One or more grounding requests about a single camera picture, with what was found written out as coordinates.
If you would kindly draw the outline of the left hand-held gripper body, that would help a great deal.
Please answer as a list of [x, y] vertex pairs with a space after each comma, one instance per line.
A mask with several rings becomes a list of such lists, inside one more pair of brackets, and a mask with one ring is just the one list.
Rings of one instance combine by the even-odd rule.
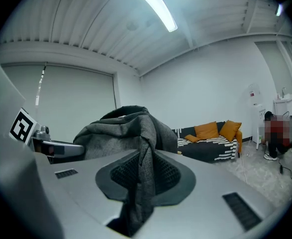
[[[49, 127], [40, 125], [35, 119], [33, 119], [29, 113], [21, 108], [17, 114], [12, 127], [9, 132], [9, 136], [12, 139], [23, 142], [33, 152], [44, 153], [43, 141], [50, 141]], [[45, 154], [49, 163], [51, 163], [51, 156]]]

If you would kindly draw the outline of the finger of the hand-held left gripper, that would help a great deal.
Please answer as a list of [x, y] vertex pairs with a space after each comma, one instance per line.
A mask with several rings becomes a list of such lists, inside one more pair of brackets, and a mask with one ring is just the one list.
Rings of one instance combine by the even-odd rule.
[[42, 141], [42, 151], [55, 158], [68, 158], [83, 155], [85, 148], [82, 145], [50, 140]]

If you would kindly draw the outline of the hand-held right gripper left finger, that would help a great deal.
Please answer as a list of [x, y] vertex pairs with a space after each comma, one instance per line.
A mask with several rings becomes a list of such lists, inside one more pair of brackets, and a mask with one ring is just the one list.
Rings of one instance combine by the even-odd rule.
[[138, 183], [135, 150], [91, 160], [50, 164], [35, 160], [44, 192], [66, 239], [132, 237], [132, 196]]

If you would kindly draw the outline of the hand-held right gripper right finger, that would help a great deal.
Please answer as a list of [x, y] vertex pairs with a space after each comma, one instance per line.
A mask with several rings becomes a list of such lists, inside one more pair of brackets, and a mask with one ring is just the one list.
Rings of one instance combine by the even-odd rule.
[[215, 165], [166, 151], [153, 165], [153, 212], [138, 239], [254, 238], [274, 212], [262, 194]]

